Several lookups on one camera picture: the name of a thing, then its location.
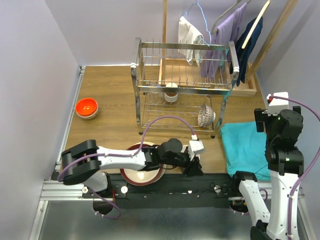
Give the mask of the patterned small bowl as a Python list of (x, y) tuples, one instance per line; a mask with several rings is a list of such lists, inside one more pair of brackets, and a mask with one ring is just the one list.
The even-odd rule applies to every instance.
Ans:
[(213, 111), (212, 107), (206, 104), (202, 104), (198, 111), (197, 122), (198, 126), (201, 128), (212, 126), (215, 121), (216, 113)]

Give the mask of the steel cup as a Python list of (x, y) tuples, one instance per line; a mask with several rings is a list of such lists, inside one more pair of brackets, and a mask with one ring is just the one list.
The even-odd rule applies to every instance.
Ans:
[[(174, 82), (170, 82), (170, 83), (167, 83), (165, 85), (165, 87), (167, 89), (171, 89), (171, 88), (177, 88), (178, 85)], [(164, 99), (168, 102), (168, 103), (174, 103), (178, 100), (178, 96), (179, 94), (177, 92), (165, 92), (164, 93)]]

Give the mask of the clear plastic cup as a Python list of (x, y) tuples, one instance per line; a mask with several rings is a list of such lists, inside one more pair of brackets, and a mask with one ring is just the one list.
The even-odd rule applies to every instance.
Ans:
[(164, 96), (162, 92), (159, 92), (159, 86), (156, 83), (149, 85), (154, 90), (153, 92), (147, 93), (148, 98), (148, 110), (160, 110), (163, 108)]

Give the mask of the metal two-tier dish rack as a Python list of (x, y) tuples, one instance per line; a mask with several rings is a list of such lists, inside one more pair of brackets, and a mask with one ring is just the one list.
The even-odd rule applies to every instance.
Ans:
[[(176, 83), (178, 87), (169, 89), (165, 87), (166, 84), (159, 84), (160, 59), (170, 58), (186, 61), (186, 57), (179, 53), (179, 50), (190, 48), (203, 51), (222, 51), (223, 55), (219, 60), (220, 66), (215, 73), (215, 77), (213, 80), (209, 78), (204, 79), (210, 83), (230, 83), (230, 86), (225, 90), (218, 90), (212, 86), (201, 86), (199, 83), (196, 85), (188, 83), (187, 86), (182, 86), (182, 81), (186, 79), (186, 77), (182, 76), (178, 77), (178, 82), (176, 82), (172, 76), (169, 77), (169, 83)], [(214, 138), (220, 132), (227, 99), (231, 95), (237, 82), (239, 63), (233, 41), (228, 42), (226, 45), (207, 46), (206, 44), (143, 42), (141, 38), (137, 37), (134, 41), (130, 72), (135, 97), (135, 118), (140, 135), (143, 134), (144, 129), (150, 122), (156, 118), (174, 116), (187, 121), (196, 132), (207, 132), (211, 138)], [(164, 98), (162, 109), (148, 110), (148, 93), (157, 92), (157, 90), (149, 87), (150, 84), (157, 84), (159, 86), (158, 91), (163, 93), (163, 98), (165, 92), (178, 93), (177, 101), (169, 103)], [(215, 120), (212, 126), (198, 126), (198, 112), (200, 106), (203, 104), (212, 107), (215, 112)]]

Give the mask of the orange bowl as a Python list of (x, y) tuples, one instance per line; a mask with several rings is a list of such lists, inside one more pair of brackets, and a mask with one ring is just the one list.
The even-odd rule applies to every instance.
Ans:
[(90, 97), (79, 100), (75, 106), (76, 114), (84, 120), (91, 120), (95, 118), (98, 114), (98, 111), (98, 102)]

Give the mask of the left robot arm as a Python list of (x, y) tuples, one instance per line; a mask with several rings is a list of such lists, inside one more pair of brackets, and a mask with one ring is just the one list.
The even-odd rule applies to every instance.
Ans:
[(171, 165), (182, 168), (185, 177), (202, 176), (200, 154), (204, 151), (203, 142), (195, 135), (186, 147), (180, 140), (171, 138), (160, 145), (141, 143), (134, 150), (109, 149), (89, 139), (62, 152), (62, 170), (57, 180), (66, 186), (84, 184), (104, 198), (110, 194), (111, 181), (103, 170), (150, 172)]

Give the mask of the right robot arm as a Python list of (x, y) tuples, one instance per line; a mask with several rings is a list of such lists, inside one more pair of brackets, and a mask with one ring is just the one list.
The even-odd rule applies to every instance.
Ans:
[(304, 156), (296, 147), (303, 129), (301, 108), (282, 109), (278, 113), (254, 110), (256, 129), (266, 133), (265, 158), (270, 171), (271, 208), (260, 194), (256, 175), (237, 171), (230, 191), (242, 196), (250, 214), (252, 240), (298, 240), (299, 180), (304, 173)]

